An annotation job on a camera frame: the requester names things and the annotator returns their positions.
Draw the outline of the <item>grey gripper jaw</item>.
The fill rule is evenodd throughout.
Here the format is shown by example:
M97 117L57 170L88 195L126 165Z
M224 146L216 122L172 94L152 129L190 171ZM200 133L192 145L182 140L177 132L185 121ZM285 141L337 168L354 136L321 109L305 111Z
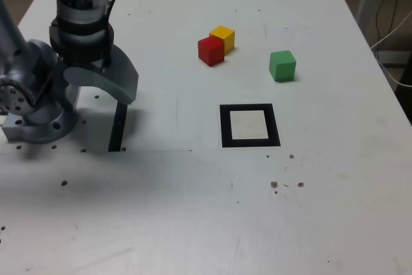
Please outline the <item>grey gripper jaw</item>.
M69 67L64 70L65 80L74 86L88 86L103 90L103 74L80 67ZM131 104L133 99L116 99L123 104Z

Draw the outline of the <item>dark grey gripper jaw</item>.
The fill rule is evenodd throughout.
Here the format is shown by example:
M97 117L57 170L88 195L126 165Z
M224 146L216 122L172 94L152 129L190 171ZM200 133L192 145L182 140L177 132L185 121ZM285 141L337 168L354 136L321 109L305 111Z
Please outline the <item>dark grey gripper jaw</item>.
M103 90L115 99L136 99L138 72L129 57L118 47L111 50L102 70Z

